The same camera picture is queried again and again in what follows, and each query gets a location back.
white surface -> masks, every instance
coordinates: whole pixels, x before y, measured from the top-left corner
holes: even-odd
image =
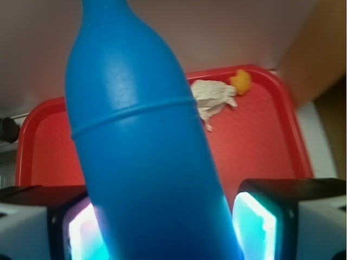
[[[333,259],[346,250],[346,195],[299,203],[297,260]]]
[[[128,2],[167,41],[184,71],[193,72],[246,63],[275,68],[318,0]],[[64,95],[80,3],[0,0],[0,116]]]
[[[299,108],[297,118],[314,176],[317,178],[337,178],[329,142],[313,102]]]
[[[0,253],[11,259],[50,259],[47,209],[0,203]]]

rubber duck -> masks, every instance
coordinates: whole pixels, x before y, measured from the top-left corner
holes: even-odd
[[[250,89],[250,74],[243,69],[238,69],[236,75],[229,80],[230,84],[236,88],[238,95],[245,95]]]

red tray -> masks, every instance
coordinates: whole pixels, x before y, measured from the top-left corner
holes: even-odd
[[[187,78],[189,83],[228,83],[237,69],[250,73],[252,87],[236,97],[237,109],[227,106],[213,116],[214,130],[206,133],[227,198],[235,196],[246,178],[313,177],[291,100],[274,75],[255,66],[237,66],[190,73]],[[84,179],[70,139],[65,100],[45,101],[21,128],[16,185],[80,184]]]

wall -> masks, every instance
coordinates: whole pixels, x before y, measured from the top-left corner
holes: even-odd
[[[346,0],[319,1],[277,72],[297,107],[346,73]]]
[[[273,69],[318,0],[129,0],[186,72],[252,63]],[[0,117],[64,95],[80,0],[0,0]]]

black knob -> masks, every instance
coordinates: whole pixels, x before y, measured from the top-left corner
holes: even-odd
[[[13,143],[18,139],[20,127],[11,118],[0,119],[0,140]]]

